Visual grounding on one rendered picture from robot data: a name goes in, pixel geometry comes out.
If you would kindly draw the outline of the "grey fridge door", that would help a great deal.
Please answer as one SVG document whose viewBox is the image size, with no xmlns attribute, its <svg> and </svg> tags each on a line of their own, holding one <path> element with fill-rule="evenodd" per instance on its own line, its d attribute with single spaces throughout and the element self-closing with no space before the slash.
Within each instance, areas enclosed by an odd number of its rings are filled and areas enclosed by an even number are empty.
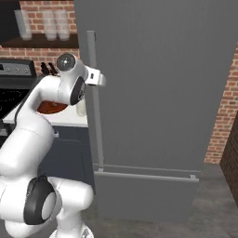
<svg viewBox="0 0 238 238">
<path fill-rule="evenodd" d="M 199 171 L 238 43 L 238 0 L 74 0 L 96 34 L 104 166 Z"/>
</svg>

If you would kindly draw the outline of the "dark blue drawer front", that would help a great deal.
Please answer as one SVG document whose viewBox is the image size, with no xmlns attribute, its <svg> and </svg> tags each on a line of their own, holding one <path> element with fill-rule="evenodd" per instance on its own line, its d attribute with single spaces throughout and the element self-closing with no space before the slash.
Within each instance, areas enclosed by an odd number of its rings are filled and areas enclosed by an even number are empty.
<svg viewBox="0 0 238 238">
<path fill-rule="evenodd" d="M 73 139 L 82 142 L 89 141 L 87 127 L 53 126 L 53 128 L 59 139 Z"/>
</svg>

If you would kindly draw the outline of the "black and grey stove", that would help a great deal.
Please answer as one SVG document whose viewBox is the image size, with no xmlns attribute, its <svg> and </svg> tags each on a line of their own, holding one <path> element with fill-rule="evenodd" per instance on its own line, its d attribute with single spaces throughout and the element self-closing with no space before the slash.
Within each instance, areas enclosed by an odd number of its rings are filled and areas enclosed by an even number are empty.
<svg viewBox="0 0 238 238">
<path fill-rule="evenodd" d="M 0 58 L 0 130 L 5 129 L 7 135 L 11 127 L 3 119 L 21 103 L 35 79 L 32 60 Z"/>
</svg>

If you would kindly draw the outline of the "dark wooden wall shelf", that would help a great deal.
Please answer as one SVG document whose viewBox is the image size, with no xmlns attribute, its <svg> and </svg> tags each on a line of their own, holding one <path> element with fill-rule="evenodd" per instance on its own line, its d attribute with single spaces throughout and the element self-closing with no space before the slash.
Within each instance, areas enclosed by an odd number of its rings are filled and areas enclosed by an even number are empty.
<svg viewBox="0 0 238 238">
<path fill-rule="evenodd" d="M 17 37 L 0 44 L 1 47 L 11 48 L 78 48 L 78 37 L 76 33 L 72 33 L 68 40 L 47 40 L 42 33 L 35 33 L 31 40 L 23 40 Z"/>
</svg>

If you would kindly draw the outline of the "black range hood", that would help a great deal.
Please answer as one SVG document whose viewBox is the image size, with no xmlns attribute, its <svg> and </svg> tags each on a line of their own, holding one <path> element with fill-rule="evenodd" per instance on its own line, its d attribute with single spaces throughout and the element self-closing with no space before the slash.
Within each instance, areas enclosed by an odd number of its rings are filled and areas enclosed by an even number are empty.
<svg viewBox="0 0 238 238">
<path fill-rule="evenodd" d="M 0 45 L 20 36 L 15 10 L 20 10 L 18 0 L 0 0 Z"/>
</svg>

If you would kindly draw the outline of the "dark blue cupboard door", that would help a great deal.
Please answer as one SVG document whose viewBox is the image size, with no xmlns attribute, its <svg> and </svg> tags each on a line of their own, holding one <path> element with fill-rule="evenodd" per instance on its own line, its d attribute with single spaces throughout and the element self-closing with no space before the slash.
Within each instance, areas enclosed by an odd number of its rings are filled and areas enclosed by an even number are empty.
<svg viewBox="0 0 238 238">
<path fill-rule="evenodd" d="M 38 173 L 82 181 L 95 188 L 90 145 L 77 140 L 55 139 Z"/>
</svg>

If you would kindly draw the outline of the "dark knife block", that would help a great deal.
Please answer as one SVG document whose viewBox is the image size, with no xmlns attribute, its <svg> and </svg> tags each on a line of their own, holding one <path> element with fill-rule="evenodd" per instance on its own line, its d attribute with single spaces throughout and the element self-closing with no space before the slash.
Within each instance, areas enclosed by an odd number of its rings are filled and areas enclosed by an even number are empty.
<svg viewBox="0 0 238 238">
<path fill-rule="evenodd" d="M 53 76 L 59 76 L 58 71 L 54 67 L 52 62 L 49 62 L 48 64 L 45 64 L 44 62 L 41 63 L 41 72 L 44 75 L 53 75 Z"/>
</svg>

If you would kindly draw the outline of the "red-brown bowl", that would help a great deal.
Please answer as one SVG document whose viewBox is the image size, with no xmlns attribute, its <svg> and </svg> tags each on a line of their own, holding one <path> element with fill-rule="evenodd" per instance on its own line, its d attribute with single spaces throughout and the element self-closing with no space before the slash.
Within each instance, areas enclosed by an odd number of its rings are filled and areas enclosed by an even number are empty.
<svg viewBox="0 0 238 238">
<path fill-rule="evenodd" d="M 42 114 L 53 114 L 61 112 L 68 107 L 67 104 L 51 102 L 51 101 L 42 101 L 39 105 L 37 111 Z"/>
</svg>

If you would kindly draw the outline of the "glass of lemonade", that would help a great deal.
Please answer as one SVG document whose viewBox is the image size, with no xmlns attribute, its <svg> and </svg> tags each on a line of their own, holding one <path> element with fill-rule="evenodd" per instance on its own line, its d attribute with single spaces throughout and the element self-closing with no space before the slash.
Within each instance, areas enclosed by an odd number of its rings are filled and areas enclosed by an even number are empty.
<svg viewBox="0 0 238 238">
<path fill-rule="evenodd" d="M 81 100 L 76 104 L 76 112 L 79 116 L 86 116 L 86 99 Z"/>
</svg>

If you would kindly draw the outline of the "clear drinking glass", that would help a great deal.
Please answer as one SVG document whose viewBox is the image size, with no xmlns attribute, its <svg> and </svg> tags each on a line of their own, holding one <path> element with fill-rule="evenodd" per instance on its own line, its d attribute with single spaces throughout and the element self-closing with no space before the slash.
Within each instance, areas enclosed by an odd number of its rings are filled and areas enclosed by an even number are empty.
<svg viewBox="0 0 238 238">
<path fill-rule="evenodd" d="M 65 10 L 57 10 L 55 17 L 59 39 L 61 41 L 68 41 L 70 39 L 70 29 L 67 12 Z"/>
<path fill-rule="evenodd" d="M 54 14 L 51 10 L 44 10 L 42 12 L 45 36 L 48 41 L 57 39 L 56 25 Z"/>
</svg>

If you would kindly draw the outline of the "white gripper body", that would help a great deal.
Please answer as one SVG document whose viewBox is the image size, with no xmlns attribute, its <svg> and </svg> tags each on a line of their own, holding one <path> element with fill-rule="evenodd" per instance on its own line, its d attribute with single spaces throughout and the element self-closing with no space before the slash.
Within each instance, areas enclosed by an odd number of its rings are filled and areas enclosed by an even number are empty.
<svg viewBox="0 0 238 238">
<path fill-rule="evenodd" d="M 96 86 L 106 86 L 106 78 L 100 70 L 94 70 L 93 81 Z"/>
</svg>

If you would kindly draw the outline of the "grey freezer drawer front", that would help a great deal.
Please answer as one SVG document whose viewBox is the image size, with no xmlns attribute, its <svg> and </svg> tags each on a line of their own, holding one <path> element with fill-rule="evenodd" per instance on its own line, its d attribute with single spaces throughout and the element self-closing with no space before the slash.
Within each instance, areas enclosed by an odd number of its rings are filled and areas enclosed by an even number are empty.
<svg viewBox="0 0 238 238">
<path fill-rule="evenodd" d="M 95 176 L 99 215 L 185 223 L 198 183 Z"/>
</svg>

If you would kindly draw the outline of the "tall clear glass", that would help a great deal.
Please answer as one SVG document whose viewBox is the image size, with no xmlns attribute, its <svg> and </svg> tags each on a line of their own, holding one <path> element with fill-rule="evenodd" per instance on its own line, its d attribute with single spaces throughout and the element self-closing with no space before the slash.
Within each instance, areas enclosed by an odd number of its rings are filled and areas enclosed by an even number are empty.
<svg viewBox="0 0 238 238">
<path fill-rule="evenodd" d="M 31 30 L 28 13 L 25 10 L 21 10 L 21 9 L 15 10 L 14 13 L 15 13 L 21 39 L 24 41 L 31 40 L 32 30 Z"/>
</svg>

